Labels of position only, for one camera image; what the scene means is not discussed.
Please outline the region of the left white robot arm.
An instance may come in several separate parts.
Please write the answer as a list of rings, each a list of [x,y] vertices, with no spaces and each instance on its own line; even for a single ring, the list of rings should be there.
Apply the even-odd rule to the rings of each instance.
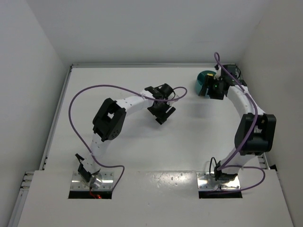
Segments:
[[[86,157],[76,155],[80,163],[78,173],[87,183],[102,167],[106,167],[98,157],[103,156],[110,142],[119,136],[128,116],[147,109],[159,124],[163,124],[176,110],[173,103],[180,99],[175,89],[166,83],[146,87],[141,92],[130,90],[129,93],[131,96],[123,99],[105,99],[92,120],[92,141],[84,143],[89,153]]]

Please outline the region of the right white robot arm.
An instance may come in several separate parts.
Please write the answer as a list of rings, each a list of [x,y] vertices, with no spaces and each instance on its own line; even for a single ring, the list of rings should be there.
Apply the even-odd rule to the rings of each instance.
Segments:
[[[210,99],[228,98],[241,118],[233,150],[214,167],[213,178],[216,181],[232,180],[252,158],[272,149],[276,117],[256,104],[236,65],[227,64],[222,68],[216,65],[215,71],[200,72],[196,79],[196,92]]]

